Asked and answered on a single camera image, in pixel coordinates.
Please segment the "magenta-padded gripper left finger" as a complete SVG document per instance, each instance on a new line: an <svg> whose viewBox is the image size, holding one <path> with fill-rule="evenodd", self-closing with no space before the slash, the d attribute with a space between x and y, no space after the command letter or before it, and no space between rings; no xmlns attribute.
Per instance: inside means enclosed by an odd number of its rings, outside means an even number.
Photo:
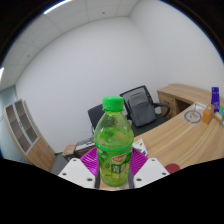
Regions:
<svg viewBox="0 0 224 224"><path fill-rule="evenodd" d="M97 149L91 149L80 159L72 158L58 176L78 186L94 189L98 177Z"/></svg>

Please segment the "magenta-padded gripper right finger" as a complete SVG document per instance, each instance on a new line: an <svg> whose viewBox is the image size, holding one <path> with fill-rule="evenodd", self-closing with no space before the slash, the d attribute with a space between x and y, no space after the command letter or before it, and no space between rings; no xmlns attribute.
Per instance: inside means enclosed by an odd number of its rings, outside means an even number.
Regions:
<svg viewBox="0 0 224 224"><path fill-rule="evenodd" d="M168 175L169 172L156 158L147 158L139 150L132 149L128 176L131 189L146 186Z"/></svg>

